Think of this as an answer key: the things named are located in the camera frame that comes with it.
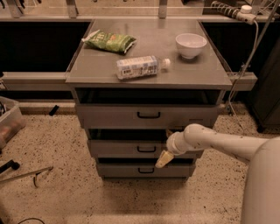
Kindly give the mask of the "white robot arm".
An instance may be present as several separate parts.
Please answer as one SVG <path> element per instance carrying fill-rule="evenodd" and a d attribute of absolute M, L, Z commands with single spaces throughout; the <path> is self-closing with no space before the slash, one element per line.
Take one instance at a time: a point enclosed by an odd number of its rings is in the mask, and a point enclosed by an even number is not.
<path fill-rule="evenodd" d="M 280 137 L 222 134 L 193 123 L 171 133 L 156 162 L 162 168 L 189 151 L 215 149 L 248 163 L 241 224 L 280 224 Z"/>

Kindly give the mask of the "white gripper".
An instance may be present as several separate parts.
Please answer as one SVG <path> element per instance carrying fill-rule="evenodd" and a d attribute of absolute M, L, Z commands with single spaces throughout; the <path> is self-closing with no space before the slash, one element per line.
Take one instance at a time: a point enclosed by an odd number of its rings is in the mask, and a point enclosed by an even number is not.
<path fill-rule="evenodd" d="M 166 129 L 165 135 L 168 137 L 166 141 L 167 150 L 161 152 L 155 164 L 157 168 L 163 168 L 174 159 L 174 156 L 183 155 L 193 150 L 193 147 L 186 142 L 183 132 L 173 132 Z"/>

